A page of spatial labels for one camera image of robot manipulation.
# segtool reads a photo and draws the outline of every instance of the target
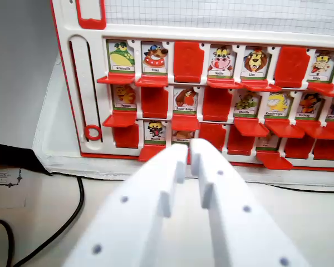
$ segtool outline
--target cartoon character picture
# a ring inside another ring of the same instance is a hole
[[[198,94],[193,87],[174,88],[174,113],[195,114],[197,112]]]
[[[233,66],[231,65],[232,60],[230,58],[229,49],[226,46],[221,46],[213,53],[214,57],[208,68],[208,71],[231,71]]]
[[[277,151],[279,137],[273,132],[269,132],[266,137],[257,140],[256,150]]]
[[[188,145],[192,138],[194,138],[194,132],[172,131],[172,144],[183,143]]]
[[[136,110],[136,94],[130,85],[111,85],[114,110]]]
[[[145,121],[145,143],[166,144],[166,127],[161,121]]]
[[[161,42],[142,42],[141,49],[144,74],[167,74],[168,50]]]
[[[246,90],[239,92],[239,101],[235,104],[234,116],[256,117],[260,99],[258,94]]]
[[[249,72],[257,72],[267,65],[267,55],[261,50],[252,51],[245,60],[245,68]]]
[[[322,99],[319,93],[307,93],[300,101],[299,105],[302,107],[301,113],[314,113],[317,103],[321,102]]]
[[[317,50],[311,70],[308,75],[308,82],[330,82],[334,71],[334,51]]]
[[[284,112],[288,109],[287,95],[285,93],[270,93],[267,106],[270,111]]]
[[[135,59],[133,50],[126,41],[106,40],[109,66],[112,72],[133,72],[135,71]]]
[[[151,137],[161,137],[161,134],[163,133],[162,122],[150,121],[147,129],[150,130]]]

